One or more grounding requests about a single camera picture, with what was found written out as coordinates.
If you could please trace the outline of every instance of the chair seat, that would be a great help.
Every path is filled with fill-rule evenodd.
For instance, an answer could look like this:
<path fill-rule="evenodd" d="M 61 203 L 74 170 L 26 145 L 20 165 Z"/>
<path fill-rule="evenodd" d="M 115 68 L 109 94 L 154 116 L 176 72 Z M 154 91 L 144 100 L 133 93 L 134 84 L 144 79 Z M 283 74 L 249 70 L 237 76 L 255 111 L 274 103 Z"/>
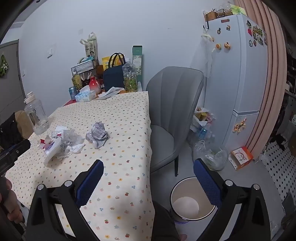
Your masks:
<path fill-rule="evenodd" d="M 151 125 L 150 127 L 152 131 L 150 139 L 152 149 L 150 172 L 154 172 L 163 166 L 161 162 L 171 162 L 176 157 L 172 156 L 174 153 L 173 136 L 160 126 Z"/>

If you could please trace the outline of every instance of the trash can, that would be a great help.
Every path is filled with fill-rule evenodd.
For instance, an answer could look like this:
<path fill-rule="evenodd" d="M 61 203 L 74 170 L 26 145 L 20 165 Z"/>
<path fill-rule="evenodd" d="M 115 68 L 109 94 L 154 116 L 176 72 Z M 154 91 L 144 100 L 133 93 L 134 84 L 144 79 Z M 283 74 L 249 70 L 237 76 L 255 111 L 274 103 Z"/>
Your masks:
<path fill-rule="evenodd" d="M 187 177 L 174 186 L 170 205 L 175 222 L 181 224 L 204 219 L 216 207 L 210 203 L 197 177 Z"/>

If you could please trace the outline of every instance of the soda can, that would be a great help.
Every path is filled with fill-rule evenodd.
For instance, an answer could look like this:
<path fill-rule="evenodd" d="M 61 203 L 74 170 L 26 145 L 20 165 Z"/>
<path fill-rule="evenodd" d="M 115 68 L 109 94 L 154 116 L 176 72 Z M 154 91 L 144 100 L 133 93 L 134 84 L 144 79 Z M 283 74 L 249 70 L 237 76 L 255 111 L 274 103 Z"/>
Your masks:
<path fill-rule="evenodd" d="M 77 90 L 76 90 L 76 87 L 75 86 L 70 87 L 69 88 L 69 93 L 70 93 L 70 96 L 71 96 L 71 100 L 75 100 L 75 96 L 78 94 Z"/>

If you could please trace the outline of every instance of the silver screw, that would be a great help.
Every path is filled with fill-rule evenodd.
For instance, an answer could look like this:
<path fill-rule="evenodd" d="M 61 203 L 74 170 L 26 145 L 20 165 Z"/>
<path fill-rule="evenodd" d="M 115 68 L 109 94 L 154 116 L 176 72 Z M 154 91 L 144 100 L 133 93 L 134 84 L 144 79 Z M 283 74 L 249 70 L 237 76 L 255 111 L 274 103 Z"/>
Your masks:
<path fill-rule="evenodd" d="M 231 187 L 233 185 L 233 182 L 231 180 L 226 180 L 225 184 L 229 187 Z"/>
<path fill-rule="evenodd" d="M 38 187 L 37 187 L 38 190 L 42 190 L 43 188 L 44 188 L 43 184 L 39 184 Z"/>
<path fill-rule="evenodd" d="M 66 187 L 70 187 L 71 185 L 72 185 L 72 181 L 71 180 L 65 181 L 65 186 Z"/>
<path fill-rule="evenodd" d="M 256 190 L 259 190 L 260 189 L 260 186 L 258 184 L 254 184 L 253 187 L 256 189 Z"/>

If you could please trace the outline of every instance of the shelf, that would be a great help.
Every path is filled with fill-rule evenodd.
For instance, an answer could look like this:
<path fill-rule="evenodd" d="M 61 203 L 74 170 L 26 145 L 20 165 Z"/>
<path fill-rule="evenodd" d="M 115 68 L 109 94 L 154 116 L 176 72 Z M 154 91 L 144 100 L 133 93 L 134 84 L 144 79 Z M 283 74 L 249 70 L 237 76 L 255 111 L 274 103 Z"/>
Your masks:
<path fill-rule="evenodd" d="M 289 92 L 287 90 L 285 90 L 285 93 L 288 94 L 288 95 L 290 95 L 290 96 L 292 96 L 292 97 L 294 97 L 294 98 L 296 98 L 296 95 L 292 94 L 291 92 Z"/>

